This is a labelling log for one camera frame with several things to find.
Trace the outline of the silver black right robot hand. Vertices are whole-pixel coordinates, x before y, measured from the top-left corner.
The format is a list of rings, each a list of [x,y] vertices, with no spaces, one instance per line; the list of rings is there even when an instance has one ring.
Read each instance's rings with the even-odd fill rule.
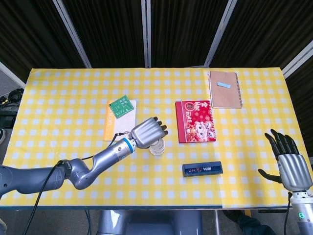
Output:
[[[264,170],[258,172],[267,180],[282,184],[291,192],[307,191],[313,186],[313,181],[307,163],[299,153],[295,141],[289,135],[284,135],[271,129],[271,134],[265,133],[275,159],[279,175],[267,174]]]

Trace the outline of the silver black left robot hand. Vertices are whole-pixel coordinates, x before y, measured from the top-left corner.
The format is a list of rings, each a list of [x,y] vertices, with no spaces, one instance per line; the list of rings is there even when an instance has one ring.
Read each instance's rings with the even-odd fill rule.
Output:
[[[156,141],[168,135],[167,126],[158,117],[151,117],[131,130],[137,148],[147,149]]]

